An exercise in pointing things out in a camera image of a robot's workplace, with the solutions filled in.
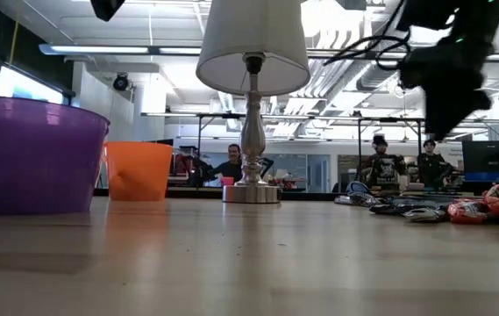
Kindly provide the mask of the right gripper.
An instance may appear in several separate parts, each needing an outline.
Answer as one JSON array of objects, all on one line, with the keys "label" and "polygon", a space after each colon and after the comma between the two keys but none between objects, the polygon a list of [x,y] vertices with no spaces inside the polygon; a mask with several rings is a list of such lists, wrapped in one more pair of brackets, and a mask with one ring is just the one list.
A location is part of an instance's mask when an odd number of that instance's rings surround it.
[{"label": "right gripper", "polygon": [[425,131],[432,140],[444,139],[474,111],[491,108],[481,70],[494,51],[492,36],[448,36],[398,62],[402,86],[424,93]]}]

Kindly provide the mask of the black computer monitor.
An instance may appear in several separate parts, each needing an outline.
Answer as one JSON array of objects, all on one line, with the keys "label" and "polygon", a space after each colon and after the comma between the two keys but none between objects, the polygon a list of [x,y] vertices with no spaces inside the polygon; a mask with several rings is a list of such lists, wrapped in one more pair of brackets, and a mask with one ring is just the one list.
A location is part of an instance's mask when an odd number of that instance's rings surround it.
[{"label": "black computer monitor", "polygon": [[462,154],[466,181],[499,183],[499,140],[463,141]]}]

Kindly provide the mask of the person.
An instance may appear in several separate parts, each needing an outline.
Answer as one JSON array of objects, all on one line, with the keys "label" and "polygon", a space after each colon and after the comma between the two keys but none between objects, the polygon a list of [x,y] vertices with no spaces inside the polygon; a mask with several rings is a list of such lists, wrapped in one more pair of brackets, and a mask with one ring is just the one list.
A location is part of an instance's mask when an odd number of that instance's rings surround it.
[{"label": "person", "polygon": [[419,180],[426,189],[437,190],[444,186],[444,180],[453,172],[453,166],[441,154],[435,152],[436,142],[426,140],[423,153],[417,157]]},{"label": "person", "polygon": [[231,177],[234,182],[242,178],[242,159],[239,145],[231,144],[228,147],[228,161],[221,163],[209,173],[210,178],[213,178],[215,175]]},{"label": "person", "polygon": [[382,190],[399,190],[400,176],[406,175],[406,163],[399,154],[389,154],[389,144],[382,135],[373,137],[374,154],[365,164],[366,184]]}]

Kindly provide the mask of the blue white round object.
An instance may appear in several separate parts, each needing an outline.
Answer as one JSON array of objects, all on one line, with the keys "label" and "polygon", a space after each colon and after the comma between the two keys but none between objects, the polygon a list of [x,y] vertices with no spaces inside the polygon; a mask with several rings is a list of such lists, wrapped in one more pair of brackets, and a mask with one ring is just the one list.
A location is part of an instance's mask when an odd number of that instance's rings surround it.
[{"label": "blue white round object", "polygon": [[367,185],[360,181],[352,181],[346,186],[346,194],[350,195],[351,193],[370,193],[370,189]]}]

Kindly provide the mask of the long ceiling light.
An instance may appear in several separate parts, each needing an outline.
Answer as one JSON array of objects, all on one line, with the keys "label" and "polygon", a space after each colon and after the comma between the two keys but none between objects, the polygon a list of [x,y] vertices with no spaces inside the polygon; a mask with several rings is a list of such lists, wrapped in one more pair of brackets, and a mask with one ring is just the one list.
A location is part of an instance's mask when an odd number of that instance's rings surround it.
[{"label": "long ceiling light", "polygon": [[[307,55],[309,59],[320,59],[320,60],[328,60],[332,56],[337,53],[336,50],[321,50],[321,49],[308,49]],[[378,52],[370,51],[364,54],[351,55],[348,54],[346,59],[351,60],[367,60],[374,61],[378,56]],[[380,56],[380,59],[383,61],[399,61],[406,56],[405,52],[387,52]],[[499,63],[499,54],[491,54],[487,57],[487,62],[491,63]]]},{"label": "long ceiling light", "polygon": [[63,46],[40,44],[45,55],[173,55],[196,56],[200,47],[157,47],[157,46]]}]

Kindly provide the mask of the black ceiling box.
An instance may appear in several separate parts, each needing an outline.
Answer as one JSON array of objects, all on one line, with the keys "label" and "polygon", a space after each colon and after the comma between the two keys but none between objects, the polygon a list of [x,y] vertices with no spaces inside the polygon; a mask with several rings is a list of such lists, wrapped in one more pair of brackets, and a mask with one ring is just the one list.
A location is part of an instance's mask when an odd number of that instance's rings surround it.
[{"label": "black ceiling box", "polygon": [[367,0],[336,0],[337,3],[348,11],[365,11]]}]

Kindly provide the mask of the white shade silver table lamp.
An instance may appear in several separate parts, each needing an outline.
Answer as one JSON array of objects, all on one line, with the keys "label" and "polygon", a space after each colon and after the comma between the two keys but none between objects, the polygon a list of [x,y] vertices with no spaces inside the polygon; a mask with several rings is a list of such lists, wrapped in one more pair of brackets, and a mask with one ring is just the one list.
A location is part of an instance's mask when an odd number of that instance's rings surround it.
[{"label": "white shade silver table lamp", "polygon": [[310,80],[300,0],[211,0],[196,77],[214,90],[246,98],[239,136],[242,177],[224,187],[224,202],[279,203],[281,189],[260,175],[266,149],[260,102]]}]

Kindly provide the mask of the red equipment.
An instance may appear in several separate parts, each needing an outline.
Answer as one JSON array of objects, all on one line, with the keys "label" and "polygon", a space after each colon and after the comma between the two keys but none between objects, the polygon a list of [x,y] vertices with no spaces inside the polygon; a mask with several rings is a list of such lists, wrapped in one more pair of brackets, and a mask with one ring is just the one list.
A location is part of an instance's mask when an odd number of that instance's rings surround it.
[{"label": "red equipment", "polygon": [[176,154],[173,170],[174,180],[184,186],[197,187],[200,181],[200,164],[196,156],[190,154]]}]

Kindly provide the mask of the orange pumpkin bucket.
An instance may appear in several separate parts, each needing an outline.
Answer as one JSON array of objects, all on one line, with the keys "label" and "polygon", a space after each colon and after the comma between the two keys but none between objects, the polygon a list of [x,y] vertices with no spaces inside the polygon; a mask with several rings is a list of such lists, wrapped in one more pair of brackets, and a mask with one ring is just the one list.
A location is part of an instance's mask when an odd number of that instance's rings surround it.
[{"label": "orange pumpkin bucket", "polygon": [[171,146],[113,141],[106,142],[103,149],[112,201],[157,202],[165,198],[173,157]]}]

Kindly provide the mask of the purple plastic bucket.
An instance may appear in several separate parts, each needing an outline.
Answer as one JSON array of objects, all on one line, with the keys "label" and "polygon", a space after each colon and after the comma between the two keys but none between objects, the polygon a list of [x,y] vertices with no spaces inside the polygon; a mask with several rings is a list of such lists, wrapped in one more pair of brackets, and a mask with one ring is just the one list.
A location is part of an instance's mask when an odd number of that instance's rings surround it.
[{"label": "purple plastic bucket", "polygon": [[109,125],[81,108],[0,97],[0,215],[87,212]]}]

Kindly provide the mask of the bright window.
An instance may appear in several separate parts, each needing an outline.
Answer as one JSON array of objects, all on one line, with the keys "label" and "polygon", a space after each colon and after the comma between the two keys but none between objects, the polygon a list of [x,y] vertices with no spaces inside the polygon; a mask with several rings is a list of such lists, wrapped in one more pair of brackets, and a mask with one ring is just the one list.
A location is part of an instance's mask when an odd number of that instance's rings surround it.
[{"label": "bright window", "polygon": [[11,68],[0,68],[0,97],[19,97],[68,104],[62,93]]}]

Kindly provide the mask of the silver ceiling duct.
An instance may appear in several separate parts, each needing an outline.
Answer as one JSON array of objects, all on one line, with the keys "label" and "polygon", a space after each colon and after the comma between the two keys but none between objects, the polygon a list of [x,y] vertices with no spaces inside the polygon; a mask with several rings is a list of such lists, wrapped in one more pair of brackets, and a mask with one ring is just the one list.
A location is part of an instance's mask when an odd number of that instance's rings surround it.
[{"label": "silver ceiling duct", "polygon": [[384,70],[376,65],[371,65],[357,80],[356,89],[362,91],[379,90],[395,75],[394,70]]}]

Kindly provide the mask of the black background rig frame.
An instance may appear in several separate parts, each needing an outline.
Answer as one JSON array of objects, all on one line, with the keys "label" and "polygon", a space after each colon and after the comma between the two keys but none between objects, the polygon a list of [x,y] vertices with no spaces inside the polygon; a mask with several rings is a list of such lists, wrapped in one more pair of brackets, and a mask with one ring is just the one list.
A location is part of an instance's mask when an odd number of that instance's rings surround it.
[{"label": "black background rig frame", "polygon": [[[241,120],[246,117],[246,114],[241,113],[210,113],[210,112],[164,112],[164,113],[155,113],[155,112],[141,112],[141,116],[145,117],[162,117],[162,118],[197,118],[198,119],[198,132],[196,139],[198,141],[198,145],[201,145],[202,139],[202,130],[203,130],[203,119],[204,118],[221,118],[221,119],[236,119]],[[349,123],[350,126],[356,126],[358,128],[358,137],[356,139],[358,143],[358,155],[362,155],[362,143],[363,139],[361,134],[363,133],[362,129],[366,128],[366,125],[363,125],[363,122],[378,122],[378,123],[403,123],[403,128],[409,128],[408,124],[410,122],[414,122],[417,124],[416,127],[411,127],[411,130],[417,134],[417,154],[422,154],[423,152],[423,140],[422,140],[422,124],[424,123],[423,118],[394,118],[394,117],[357,117],[357,116],[313,116],[313,115],[261,115],[260,119],[278,119],[278,120],[287,120],[295,122],[306,122],[310,120],[322,120],[328,122],[339,122],[343,121]]]}]

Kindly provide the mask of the black aluminium table frame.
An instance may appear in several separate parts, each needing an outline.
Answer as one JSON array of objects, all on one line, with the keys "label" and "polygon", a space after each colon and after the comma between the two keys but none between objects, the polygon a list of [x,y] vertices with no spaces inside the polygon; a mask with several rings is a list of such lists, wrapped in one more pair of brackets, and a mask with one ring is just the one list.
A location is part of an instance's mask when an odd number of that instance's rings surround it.
[{"label": "black aluminium table frame", "polygon": [[[114,195],[112,190],[109,189],[95,189],[95,197],[109,197],[114,201],[148,201],[147,197],[143,197],[140,193],[124,193]],[[321,201],[333,202],[334,199],[341,196],[341,193],[309,193],[303,191],[287,190],[281,193],[281,201]],[[223,192],[220,188],[187,188],[187,187],[171,187],[168,188],[165,198],[194,198],[194,199],[219,199],[223,197]],[[404,192],[404,198],[425,198],[435,201],[453,201],[456,199],[467,200],[482,200],[482,197],[474,196],[457,196],[457,195],[442,195],[432,194],[430,192]]]}]

